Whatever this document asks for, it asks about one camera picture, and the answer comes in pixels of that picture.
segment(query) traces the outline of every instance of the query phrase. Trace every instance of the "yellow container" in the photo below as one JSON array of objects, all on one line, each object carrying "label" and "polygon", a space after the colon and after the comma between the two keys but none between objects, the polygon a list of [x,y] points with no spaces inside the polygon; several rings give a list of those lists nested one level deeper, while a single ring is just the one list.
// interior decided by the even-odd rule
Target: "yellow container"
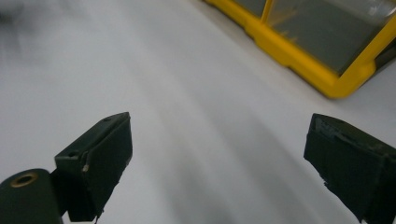
[{"label": "yellow container", "polygon": [[395,57],[396,0],[205,0],[330,98]]}]

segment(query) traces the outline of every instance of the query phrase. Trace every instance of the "yellow frame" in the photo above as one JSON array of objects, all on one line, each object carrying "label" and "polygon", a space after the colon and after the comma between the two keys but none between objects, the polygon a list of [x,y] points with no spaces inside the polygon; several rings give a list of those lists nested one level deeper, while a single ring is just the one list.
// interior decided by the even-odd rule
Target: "yellow frame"
[{"label": "yellow frame", "polygon": [[376,71],[375,58],[396,37],[396,16],[393,16],[344,74],[339,76],[265,24],[272,0],[266,1],[261,18],[232,0],[204,1],[230,16],[245,28],[261,49],[330,98],[347,97],[364,84]]}]

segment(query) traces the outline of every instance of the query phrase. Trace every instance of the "plastic bin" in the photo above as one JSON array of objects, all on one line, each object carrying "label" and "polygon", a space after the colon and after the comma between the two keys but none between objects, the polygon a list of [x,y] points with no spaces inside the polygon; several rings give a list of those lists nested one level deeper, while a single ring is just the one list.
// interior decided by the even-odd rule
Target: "plastic bin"
[{"label": "plastic bin", "polygon": [[256,44],[331,98],[396,56],[396,0],[206,0]]}]

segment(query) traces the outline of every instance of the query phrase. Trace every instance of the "white surface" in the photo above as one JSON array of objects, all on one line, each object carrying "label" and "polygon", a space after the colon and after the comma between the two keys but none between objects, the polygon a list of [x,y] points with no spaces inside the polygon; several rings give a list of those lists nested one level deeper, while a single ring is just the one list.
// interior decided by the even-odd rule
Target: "white surface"
[{"label": "white surface", "polygon": [[303,159],[312,113],[396,147],[396,63],[328,100],[198,0],[27,1],[0,45],[0,179],[131,112],[99,223],[358,223]]}]

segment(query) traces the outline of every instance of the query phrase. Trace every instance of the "screw hole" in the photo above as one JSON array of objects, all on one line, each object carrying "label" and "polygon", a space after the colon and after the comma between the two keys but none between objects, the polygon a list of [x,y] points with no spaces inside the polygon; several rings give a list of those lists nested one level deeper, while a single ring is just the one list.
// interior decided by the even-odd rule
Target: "screw hole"
[{"label": "screw hole", "polygon": [[12,188],[20,188],[33,183],[37,179],[36,173],[20,175],[11,182]]}]

